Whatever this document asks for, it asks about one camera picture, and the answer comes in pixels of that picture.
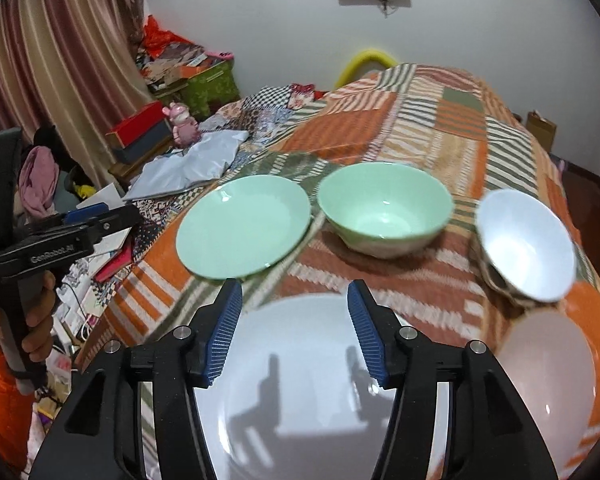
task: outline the green plate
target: green plate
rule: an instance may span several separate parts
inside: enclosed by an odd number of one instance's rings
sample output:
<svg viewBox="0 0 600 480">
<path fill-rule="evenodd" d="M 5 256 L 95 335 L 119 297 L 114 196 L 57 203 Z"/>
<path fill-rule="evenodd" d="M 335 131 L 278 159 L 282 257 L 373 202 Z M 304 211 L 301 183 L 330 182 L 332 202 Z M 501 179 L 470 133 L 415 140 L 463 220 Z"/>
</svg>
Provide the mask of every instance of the green plate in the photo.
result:
<svg viewBox="0 0 600 480">
<path fill-rule="evenodd" d="M 272 266 L 302 239 L 311 208 L 295 182 L 272 175 L 232 180 L 183 218 L 178 257 L 196 275 L 240 278 Z"/>
</svg>

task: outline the bed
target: bed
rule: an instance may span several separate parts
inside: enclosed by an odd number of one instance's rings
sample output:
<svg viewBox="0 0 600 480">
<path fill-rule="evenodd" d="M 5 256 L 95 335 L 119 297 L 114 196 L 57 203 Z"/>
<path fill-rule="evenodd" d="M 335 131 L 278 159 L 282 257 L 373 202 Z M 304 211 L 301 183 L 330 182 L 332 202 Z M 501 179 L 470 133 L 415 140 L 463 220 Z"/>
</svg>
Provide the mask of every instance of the bed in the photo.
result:
<svg viewBox="0 0 600 480">
<path fill-rule="evenodd" d="M 275 94 L 267 92 L 267 99 Z M 566 478 L 600 436 L 600 279 L 582 251 L 549 156 L 493 89 L 463 70 L 404 64 L 304 104 L 256 141 L 245 143 L 218 182 L 166 203 L 142 205 L 145 218 L 159 218 L 161 227 L 146 234 L 149 241 L 144 242 L 138 263 L 119 284 L 79 364 L 85 367 L 112 338 L 127 345 L 155 340 L 189 322 L 199 306 L 215 298 L 221 284 L 193 276 L 176 256 L 174 238 L 184 212 L 200 197 L 250 174 L 294 180 L 309 195 L 314 216 L 304 239 L 288 256 L 244 281 L 246 313 L 275 298 L 339 292 L 350 280 L 363 278 L 377 291 L 379 303 L 428 337 L 456 346 L 480 338 L 496 352 L 510 327 L 525 314 L 480 279 L 472 250 L 474 213 L 484 192 L 510 187 L 551 208 L 576 248 L 578 283 L 554 308 L 574 320 L 589 341 L 596 366 L 596 400 L 578 452 L 559 472 Z M 229 120 L 248 121 L 243 107 L 241 102 L 222 113 Z M 266 106 L 251 108 L 251 119 L 254 109 Z M 371 160 L 429 171 L 452 193 L 456 204 L 452 220 L 430 247 L 397 260 L 375 260 L 346 248 L 330 228 L 315 203 L 318 183 L 341 165 Z M 144 398 L 150 399 L 148 391 Z M 150 427 L 152 416 L 146 408 L 142 416 Z M 149 454 L 155 454 L 150 436 L 145 445 Z"/>
</svg>

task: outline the pink curtain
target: pink curtain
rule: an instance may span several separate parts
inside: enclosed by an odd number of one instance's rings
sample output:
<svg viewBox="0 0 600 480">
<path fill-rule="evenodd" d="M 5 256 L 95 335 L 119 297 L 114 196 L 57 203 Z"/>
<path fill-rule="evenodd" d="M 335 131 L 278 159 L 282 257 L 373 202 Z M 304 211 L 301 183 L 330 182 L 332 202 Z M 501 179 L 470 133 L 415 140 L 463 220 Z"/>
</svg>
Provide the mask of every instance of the pink curtain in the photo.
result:
<svg viewBox="0 0 600 480">
<path fill-rule="evenodd" d="M 136 69 L 142 0 L 1 0 L 0 130 L 32 139 L 55 124 L 69 154 L 103 185 L 104 134 L 152 97 Z"/>
</svg>

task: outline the hand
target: hand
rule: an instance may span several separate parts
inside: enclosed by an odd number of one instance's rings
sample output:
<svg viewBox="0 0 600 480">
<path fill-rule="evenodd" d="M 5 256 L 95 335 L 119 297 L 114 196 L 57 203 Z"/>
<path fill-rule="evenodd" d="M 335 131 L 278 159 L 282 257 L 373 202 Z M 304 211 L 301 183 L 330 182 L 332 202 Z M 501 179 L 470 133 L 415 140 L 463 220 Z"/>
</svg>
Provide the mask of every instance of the hand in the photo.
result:
<svg viewBox="0 0 600 480">
<path fill-rule="evenodd" d="M 44 361 L 51 354 L 51 347 L 53 346 L 51 329 L 54 325 L 51 312 L 56 304 L 55 285 L 55 277 L 46 270 L 43 279 L 44 288 L 40 299 L 26 317 L 27 325 L 31 331 L 23 339 L 22 349 L 29 354 L 29 358 L 35 363 Z"/>
</svg>

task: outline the pink stuffed toy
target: pink stuffed toy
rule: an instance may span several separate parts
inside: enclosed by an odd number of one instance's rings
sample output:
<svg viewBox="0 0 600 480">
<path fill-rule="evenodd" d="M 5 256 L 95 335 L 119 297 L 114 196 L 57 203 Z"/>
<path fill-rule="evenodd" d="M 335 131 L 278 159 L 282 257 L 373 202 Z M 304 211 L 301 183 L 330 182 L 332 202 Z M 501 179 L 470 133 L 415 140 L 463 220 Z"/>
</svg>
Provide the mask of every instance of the pink stuffed toy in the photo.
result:
<svg viewBox="0 0 600 480">
<path fill-rule="evenodd" d="M 165 114 L 173 125 L 173 139 L 176 146 L 186 148 L 200 140 L 202 134 L 198 130 L 198 123 L 189 114 L 189 107 L 182 103 L 171 103 L 169 107 L 164 107 L 162 113 Z"/>
</svg>

